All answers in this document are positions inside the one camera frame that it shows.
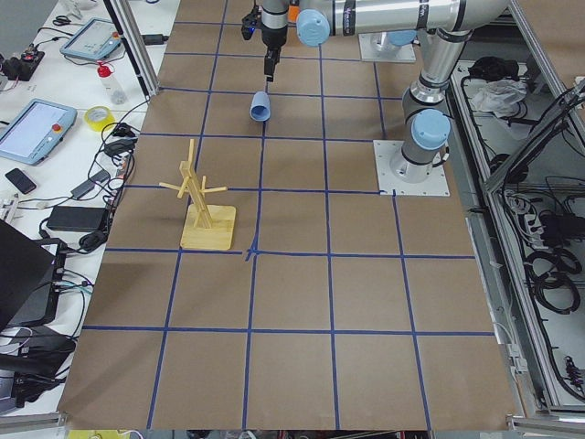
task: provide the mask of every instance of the wooden base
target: wooden base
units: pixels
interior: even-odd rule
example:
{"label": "wooden base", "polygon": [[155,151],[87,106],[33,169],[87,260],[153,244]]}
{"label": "wooden base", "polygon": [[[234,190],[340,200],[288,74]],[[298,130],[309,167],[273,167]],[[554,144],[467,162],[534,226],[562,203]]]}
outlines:
{"label": "wooden base", "polygon": [[189,250],[229,250],[236,223],[236,208],[213,205],[207,205],[207,208],[213,223],[210,229],[194,226],[198,223],[197,206],[189,206],[181,247]]}

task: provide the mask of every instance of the orange object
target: orange object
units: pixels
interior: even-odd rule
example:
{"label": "orange object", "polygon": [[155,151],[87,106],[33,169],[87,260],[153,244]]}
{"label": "orange object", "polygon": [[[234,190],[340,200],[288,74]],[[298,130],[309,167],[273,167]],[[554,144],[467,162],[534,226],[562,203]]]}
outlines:
{"label": "orange object", "polygon": [[296,17],[299,15],[301,10],[299,6],[289,6],[289,21],[291,23],[296,23]]}

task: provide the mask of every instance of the white mounting plate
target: white mounting plate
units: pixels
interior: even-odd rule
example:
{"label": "white mounting plate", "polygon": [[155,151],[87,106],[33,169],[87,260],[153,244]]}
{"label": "white mounting plate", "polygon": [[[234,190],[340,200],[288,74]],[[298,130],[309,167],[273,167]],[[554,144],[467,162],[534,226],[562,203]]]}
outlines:
{"label": "white mounting plate", "polygon": [[417,57],[411,44],[400,48],[394,46],[389,50],[379,51],[372,45],[372,34],[359,35],[359,49],[364,61],[413,63]]}
{"label": "white mounting plate", "polygon": [[[378,187],[382,195],[414,195],[421,197],[449,197],[449,186],[442,166],[434,167],[429,177],[421,183],[407,183],[396,177],[390,170],[390,158],[402,147],[401,140],[375,140],[376,170]],[[441,157],[437,154],[435,161]]]}

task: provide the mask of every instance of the bottle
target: bottle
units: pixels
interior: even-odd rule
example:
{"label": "bottle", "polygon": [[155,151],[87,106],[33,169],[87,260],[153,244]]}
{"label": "bottle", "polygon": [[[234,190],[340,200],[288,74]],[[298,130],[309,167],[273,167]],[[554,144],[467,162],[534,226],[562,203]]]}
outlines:
{"label": "bottle", "polygon": [[120,83],[113,77],[113,71],[103,63],[98,61],[98,76],[105,87],[113,103],[124,103],[128,99],[126,93],[122,90]]}

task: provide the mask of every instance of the tape roll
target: tape roll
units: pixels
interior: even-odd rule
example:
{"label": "tape roll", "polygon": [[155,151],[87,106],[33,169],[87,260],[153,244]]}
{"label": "tape roll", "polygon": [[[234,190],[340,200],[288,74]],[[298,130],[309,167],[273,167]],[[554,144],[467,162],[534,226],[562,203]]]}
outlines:
{"label": "tape roll", "polygon": [[106,126],[108,129],[113,128],[116,120],[108,107],[92,107],[85,112],[83,120],[90,126],[93,131],[101,132]]}

